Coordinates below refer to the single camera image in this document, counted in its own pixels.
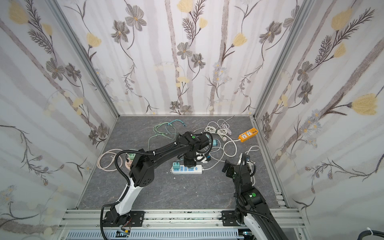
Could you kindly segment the white blue power strip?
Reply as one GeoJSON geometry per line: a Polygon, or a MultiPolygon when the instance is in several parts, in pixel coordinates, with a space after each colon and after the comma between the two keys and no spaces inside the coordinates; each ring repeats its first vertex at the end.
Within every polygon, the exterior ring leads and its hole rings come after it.
{"type": "Polygon", "coordinates": [[[201,165],[192,168],[180,165],[178,169],[171,168],[170,171],[174,175],[201,175],[203,173],[203,168],[201,165]]]}

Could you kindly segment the green USB charger plug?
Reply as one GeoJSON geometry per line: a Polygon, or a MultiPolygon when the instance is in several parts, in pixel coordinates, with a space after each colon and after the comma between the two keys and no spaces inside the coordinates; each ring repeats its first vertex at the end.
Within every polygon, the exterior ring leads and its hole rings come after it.
{"type": "Polygon", "coordinates": [[[127,160],[129,160],[129,161],[133,161],[134,158],[135,158],[135,156],[136,156],[136,154],[134,154],[134,153],[128,153],[128,154],[127,154],[127,160]]]}

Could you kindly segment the round pink power socket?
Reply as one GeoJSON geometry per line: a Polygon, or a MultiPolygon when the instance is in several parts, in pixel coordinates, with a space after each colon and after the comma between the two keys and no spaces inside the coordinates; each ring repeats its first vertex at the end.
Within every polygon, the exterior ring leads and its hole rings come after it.
{"type": "Polygon", "coordinates": [[[132,163],[133,163],[133,160],[130,157],[127,157],[125,162],[125,167],[127,170],[129,171],[131,170],[132,163]]]}

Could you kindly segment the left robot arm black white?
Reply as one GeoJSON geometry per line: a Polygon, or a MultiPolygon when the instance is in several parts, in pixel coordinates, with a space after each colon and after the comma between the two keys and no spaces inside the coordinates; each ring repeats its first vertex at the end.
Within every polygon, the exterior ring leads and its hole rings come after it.
{"type": "Polygon", "coordinates": [[[173,142],[164,147],[145,151],[122,150],[114,158],[114,165],[117,171],[124,177],[127,184],[115,203],[105,204],[101,208],[100,231],[102,238],[107,239],[104,231],[104,224],[113,227],[123,226],[133,219],[131,213],[133,203],[141,190],[151,184],[155,179],[155,169],[173,158],[181,158],[184,165],[178,167],[178,171],[191,172],[196,170],[197,163],[208,159],[213,148],[214,138],[211,133],[202,132],[194,134],[185,132],[183,135],[176,134],[173,142]],[[123,154],[135,154],[134,160],[127,175],[117,163],[118,158],[123,154]]]}

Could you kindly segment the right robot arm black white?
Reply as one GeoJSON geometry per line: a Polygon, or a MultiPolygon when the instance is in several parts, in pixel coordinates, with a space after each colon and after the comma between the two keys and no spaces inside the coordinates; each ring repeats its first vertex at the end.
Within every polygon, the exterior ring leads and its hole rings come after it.
{"type": "Polygon", "coordinates": [[[286,240],[288,237],[275,220],[265,198],[252,183],[256,173],[250,156],[242,153],[238,163],[225,161],[222,172],[231,178],[235,193],[234,218],[237,225],[247,227],[250,237],[246,240],[286,240]]]}

